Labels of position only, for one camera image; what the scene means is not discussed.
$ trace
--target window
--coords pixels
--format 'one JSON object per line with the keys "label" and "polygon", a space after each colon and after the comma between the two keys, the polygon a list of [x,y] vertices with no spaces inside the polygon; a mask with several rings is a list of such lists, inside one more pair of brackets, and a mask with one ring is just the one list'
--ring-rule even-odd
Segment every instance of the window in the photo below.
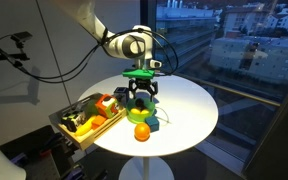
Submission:
{"label": "window", "polygon": [[[156,11],[165,15],[177,12],[173,14],[178,17],[154,20],[157,29],[163,23],[178,25],[165,34],[179,55],[176,75],[208,89],[219,107],[218,126],[206,141],[247,163],[288,93],[288,36],[278,34],[282,33],[278,29],[274,31],[285,19],[275,21],[276,14],[270,16],[270,6],[265,4],[260,12],[254,12],[237,1],[230,8],[216,0],[190,8],[189,2],[183,1],[182,8],[175,9],[167,9],[167,2],[157,0]],[[213,16],[217,9],[223,9],[222,13]],[[270,22],[267,24],[270,28],[257,26],[259,18]],[[240,27],[235,25],[236,21],[244,20],[249,27],[236,28]],[[203,26],[191,23],[193,28],[187,30],[186,21],[203,21]],[[177,39],[183,37],[185,41],[179,43]],[[166,63],[162,48],[156,48],[155,57],[162,57],[158,60],[164,62],[165,71],[175,64],[174,57],[170,57],[171,65]]]}

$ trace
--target blue object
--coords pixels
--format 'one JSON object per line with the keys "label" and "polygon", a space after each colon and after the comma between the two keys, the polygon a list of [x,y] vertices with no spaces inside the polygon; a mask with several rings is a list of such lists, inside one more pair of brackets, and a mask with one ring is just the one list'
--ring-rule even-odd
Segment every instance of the blue object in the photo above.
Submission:
{"label": "blue object", "polygon": [[160,122],[155,116],[146,118],[145,123],[151,128],[151,132],[155,132],[160,129]]}

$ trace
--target table pedestal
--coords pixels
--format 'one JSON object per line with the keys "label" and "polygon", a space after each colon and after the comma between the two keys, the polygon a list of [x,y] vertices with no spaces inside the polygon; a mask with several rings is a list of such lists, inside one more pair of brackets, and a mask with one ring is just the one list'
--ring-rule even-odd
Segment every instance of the table pedestal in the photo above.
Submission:
{"label": "table pedestal", "polygon": [[119,180],[174,180],[171,168],[159,157],[133,157],[122,168]]}

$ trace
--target wooden tray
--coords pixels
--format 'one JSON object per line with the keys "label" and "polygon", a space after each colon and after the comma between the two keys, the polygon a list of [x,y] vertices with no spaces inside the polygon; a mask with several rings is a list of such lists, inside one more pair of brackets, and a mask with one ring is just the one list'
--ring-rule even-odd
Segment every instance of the wooden tray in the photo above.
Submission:
{"label": "wooden tray", "polygon": [[101,135],[103,135],[106,131],[108,131],[111,127],[113,127],[117,122],[123,119],[126,116],[125,108],[119,110],[118,114],[116,114],[113,118],[107,119],[104,124],[98,127],[95,130],[90,130],[86,134],[82,136],[75,136],[74,132],[69,131],[65,125],[61,123],[61,118],[63,114],[67,113],[71,109],[75,109],[77,106],[86,106],[88,101],[92,99],[99,99],[102,94],[97,93],[91,96],[82,99],[70,107],[66,107],[56,113],[53,113],[49,116],[51,123],[61,132],[65,137],[67,137],[70,141],[72,141],[76,147],[81,150],[85,150],[90,145],[94,143],[96,139],[98,139]]}

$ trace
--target floor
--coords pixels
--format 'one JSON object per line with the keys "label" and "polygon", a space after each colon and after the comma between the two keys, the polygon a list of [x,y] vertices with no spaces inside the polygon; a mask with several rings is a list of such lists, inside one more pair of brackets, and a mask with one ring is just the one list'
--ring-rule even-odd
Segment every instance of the floor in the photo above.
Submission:
{"label": "floor", "polygon": [[[96,179],[104,170],[107,171],[108,180],[118,180],[119,172],[130,158],[97,148],[79,163],[91,180]],[[194,147],[161,158],[170,166],[175,180],[242,180]]]}

